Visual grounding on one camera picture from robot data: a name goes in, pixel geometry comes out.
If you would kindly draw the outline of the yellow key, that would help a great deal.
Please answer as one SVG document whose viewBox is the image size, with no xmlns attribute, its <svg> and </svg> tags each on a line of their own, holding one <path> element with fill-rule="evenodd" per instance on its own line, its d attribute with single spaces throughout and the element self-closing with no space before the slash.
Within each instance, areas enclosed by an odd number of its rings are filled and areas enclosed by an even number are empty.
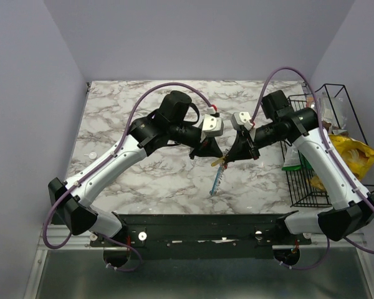
<svg viewBox="0 0 374 299">
<path fill-rule="evenodd" d="M 223 157 L 217 159 L 216 161 L 212 162 L 211 166 L 215 167 L 217 165 L 224 165 L 224 164 L 226 164 L 226 161 L 225 161 L 225 157 L 223 156 Z"/>
</svg>

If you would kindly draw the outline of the blue key tag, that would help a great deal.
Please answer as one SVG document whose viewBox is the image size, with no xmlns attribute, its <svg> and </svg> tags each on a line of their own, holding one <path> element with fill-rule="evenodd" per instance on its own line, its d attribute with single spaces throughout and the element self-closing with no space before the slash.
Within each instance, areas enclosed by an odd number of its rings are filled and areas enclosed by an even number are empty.
<svg viewBox="0 0 374 299">
<path fill-rule="evenodd" d="M 219 189 L 219 185 L 221 183 L 221 180 L 223 178 L 223 173 L 224 173 L 224 170 L 225 170 L 225 167 L 224 165 L 219 165 L 219 168 L 217 170 L 217 173 L 216 173 L 216 176 L 215 176 L 215 179 L 214 179 L 214 182 L 213 182 L 213 185 L 212 185 L 212 188 L 211 190 L 209 191 L 209 194 L 211 196 L 215 195 Z"/>
</svg>

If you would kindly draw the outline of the grey curved keyring holder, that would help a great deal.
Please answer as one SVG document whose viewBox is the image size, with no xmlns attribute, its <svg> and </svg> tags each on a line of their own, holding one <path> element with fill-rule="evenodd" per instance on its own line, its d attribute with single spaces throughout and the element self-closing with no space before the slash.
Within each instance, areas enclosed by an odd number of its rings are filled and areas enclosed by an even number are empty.
<svg viewBox="0 0 374 299">
<path fill-rule="evenodd" d="M 225 161 L 226 157 L 228 155 L 228 151 L 224 152 L 224 155 L 221 158 L 218 158 L 216 161 L 211 163 L 212 167 L 217 166 L 218 170 L 215 175 L 215 179 L 213 181 L 213 185 L 211 187 L 211 190 L 209 191 L 209 194 L 211 196 L 216 195 L 219 185 L 221 184 L 221 180 L 223 178 L 225 170 L 228 168 L 228 163 Z"/>
</svg>

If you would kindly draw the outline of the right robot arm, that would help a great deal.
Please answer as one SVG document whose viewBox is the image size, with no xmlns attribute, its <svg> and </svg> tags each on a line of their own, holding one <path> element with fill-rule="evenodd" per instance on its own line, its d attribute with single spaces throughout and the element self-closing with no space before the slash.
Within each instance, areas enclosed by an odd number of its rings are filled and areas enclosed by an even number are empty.
<svg viewBox="0 0 374 299">
<path fill-rule="evenodd" d="M 297 234 L 311 233 L 339 241 L 369 224 L 374 218 L 374 193 L 349 170 L 327 132 L 319 127 L 317 113 L 311 108 L 294 110 L 281 90 L 266 95 L 261 107 L 271 122 L 258 128 L 247 112 L 232 115 L 237 135 L 225 162 L 258 159 L 260 149 L 287 140 L 314 169 L 332 205 L 318 213 L 286 216 L 284 223 L 274 229 L 276 240 L 288 244 Z"/>
</svg>

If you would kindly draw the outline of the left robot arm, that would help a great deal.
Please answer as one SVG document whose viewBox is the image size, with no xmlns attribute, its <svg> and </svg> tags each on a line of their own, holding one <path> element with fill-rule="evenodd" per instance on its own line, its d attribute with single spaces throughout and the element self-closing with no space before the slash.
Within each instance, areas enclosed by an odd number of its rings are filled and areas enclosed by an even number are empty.
<svg viewBox="0 0 374 299">
<path fill-rule="evenodd" d="M 93 208 L 97 196 L 128 168 L 166 147 L 169 141 L 190 148 L 190 158 L 220 158 L 215 138 L 223 133 L 223 120 L 216 108 L 196 121 L 186 121 L 189 109 L 198 108 L 189 95 L 174 90 L 147 116 L 128 123 L 126 132 L 105 154 L 84 170 L 49 183 L 52 207 L 72 235 L 86 231 L 103 234 L 112 246 L 125 241 L 126 232 L 113 212 Z"/>
</svg>

